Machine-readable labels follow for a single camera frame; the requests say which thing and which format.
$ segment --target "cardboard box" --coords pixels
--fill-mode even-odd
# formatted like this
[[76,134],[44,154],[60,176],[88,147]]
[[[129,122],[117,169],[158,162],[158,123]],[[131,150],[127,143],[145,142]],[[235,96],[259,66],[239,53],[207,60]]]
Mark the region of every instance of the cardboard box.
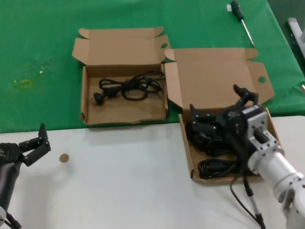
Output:
[[[165,64],[168,97],[183,109],[180,124],[190,176],[204,183],[229,183],[234,175],[223,178],[201,179],[198,163],[210,158],[188,142],[185,124],[192,120],[190,104],[201,114],[216,114],[239,99],[233,85],[259,93],[260,102],[274,96],[264,64],[251,61],[258,55],[255,49],[167,49],[165,55],[175,61]],[[268,112],[268,130],[278,140]],[[222,159],[232,160],[225,155]]]
[[76,38],[72,56],[84,63],[81,86],[81,118],[87,125],[105,123],[137,123],[165,120],[167,91],[149,94],[141,101],[130,101],[119,93],[98,106],[93,93],[102,93],[102,78],[125,81],[149,70],[163,71],[164,50],[170,48],[163,27],[142,29],[80,29],[83,38]]

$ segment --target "screwdriver shaft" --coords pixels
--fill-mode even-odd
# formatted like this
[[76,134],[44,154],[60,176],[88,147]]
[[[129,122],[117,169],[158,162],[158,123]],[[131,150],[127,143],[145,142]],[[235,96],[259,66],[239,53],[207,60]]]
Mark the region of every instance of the screwdriver shaft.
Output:
[[248,34],[248,37],[249,37],[249,39],[250,39],[250,42],[251,42],[251,44],[253,45],[253,48],[255,48],[254,42],[253,42],[252,37],[251,37],[251,35],[250,35],[250,33],[249,33],[248,29],[247,29],[246,24],[244,23],[244,20],[242,19],[241,21],[242,21],[242,24],[244,25],[244,29],[246,30],[246,33]]

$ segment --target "cardboard box lid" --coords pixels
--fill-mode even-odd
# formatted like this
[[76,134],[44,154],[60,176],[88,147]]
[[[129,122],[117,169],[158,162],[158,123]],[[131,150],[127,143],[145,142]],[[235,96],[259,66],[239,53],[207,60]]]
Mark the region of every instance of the cardboard box lid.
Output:
[[163,27],[114,30],[80,29],[72,56],[86,65],[157,64],[170,48]]
[[233,105],[238,95],[233,84],[259,93],[261,103],[274,96],[263,63],[250,61],[255,49],[167,49],[165,64],[168,98],[184,110]]

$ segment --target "screwdriver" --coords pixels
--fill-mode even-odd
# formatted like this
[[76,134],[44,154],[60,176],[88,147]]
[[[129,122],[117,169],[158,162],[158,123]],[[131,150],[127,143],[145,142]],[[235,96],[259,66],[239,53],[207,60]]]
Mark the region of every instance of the screwdriver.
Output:
[[244,29],[246,30],[246,33],[248,34],[248,37],[249,37],[249,39],[250,39],[250,42],[251,42],[251,44],[253,45],[253,48],[255,48],[254,42],[253,42],[253,40],[252,40],[252,38],[251,38],[251,36],[250,36],[250,33],[249,33],[248,29],[247,29],[247,26],[246,26],[246,24],[244,23],[244,15],[243,15],[243,13],[242,13],[242,11],[241,11],[241,9],[240,9],[240,6],[238,5],[238,3],[237,3],[236,0],[233,0],[233,1],[231,2],[231,8],[232,8],[232,13],[236,16],[237,20],[238,20],[238,21],[241,21],[242,24],[244,25]]

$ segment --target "green tablecloth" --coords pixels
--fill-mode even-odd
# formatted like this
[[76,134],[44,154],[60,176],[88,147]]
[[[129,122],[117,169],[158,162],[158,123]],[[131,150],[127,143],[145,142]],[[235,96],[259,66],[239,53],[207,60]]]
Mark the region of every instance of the green tablecloth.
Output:
[[[164,26],[173,48],[251,47],[230,0],[2,0],[0,132],[82,128],[79,28]],[[272,115],[305,114],[305,83],[266,0],[240,0],[275,98]],[[169,122],[177,121],[171,110]]]

